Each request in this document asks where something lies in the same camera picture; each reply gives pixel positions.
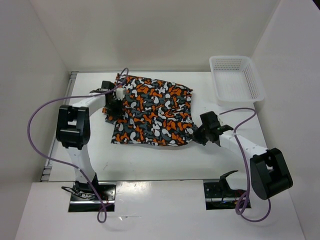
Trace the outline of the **orange camouflage shorts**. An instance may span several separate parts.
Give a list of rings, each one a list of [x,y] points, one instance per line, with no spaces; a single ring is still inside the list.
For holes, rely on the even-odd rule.
[[[113,124],[111,143],[179,147],[193,140],[193,89],[175,82],[129,75],[120,110],[104,107]]]

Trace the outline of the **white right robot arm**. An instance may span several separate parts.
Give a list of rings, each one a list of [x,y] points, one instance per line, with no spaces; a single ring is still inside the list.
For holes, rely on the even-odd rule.
[[[256,113],[236,127],[222,125],[214,111],[200,115],[201,126],[193,133],[194,141],[206,145],[208,141],[242,156],[249,171],[250,185],[262,200],[290,189],[293,179],[283,153],[278,148],[267,149],[237,133],[238,128],[252,119]]]

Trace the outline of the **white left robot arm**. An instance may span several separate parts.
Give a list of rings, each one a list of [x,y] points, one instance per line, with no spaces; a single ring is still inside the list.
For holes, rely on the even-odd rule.
[[[90,117],[99,109],[114,120],[123,114],[124,83],[103,81],[101,88],[72,105],[61,105],[58,110],[56,139],[66,148],[71,163],[75,165],[75,191],[89,200],[100,194],[98,177],[92,167],[88,142],[91,137]]]

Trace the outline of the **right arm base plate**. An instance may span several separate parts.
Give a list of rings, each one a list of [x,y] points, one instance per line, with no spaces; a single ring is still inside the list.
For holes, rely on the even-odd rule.
[[[242,189],[237,189],[231,190],[229,193],[224,193],[217,181],[204,182],[203,188],[207,211],[235,209],[240,196],[245,192]]]

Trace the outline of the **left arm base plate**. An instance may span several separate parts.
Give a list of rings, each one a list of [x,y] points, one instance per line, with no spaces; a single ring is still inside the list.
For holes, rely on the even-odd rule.
[[[69,213],[97,213],[99,210],[102,210],[101,202],[92,190],[77,190],[75,184],[72,188],[65,187],[65,190],[70,193],[70,201],[68,207]],[[103,204],[106,206],[106,211],[113,212],[115,210],[116,183],[99,182],[96,190],[99,193]]]

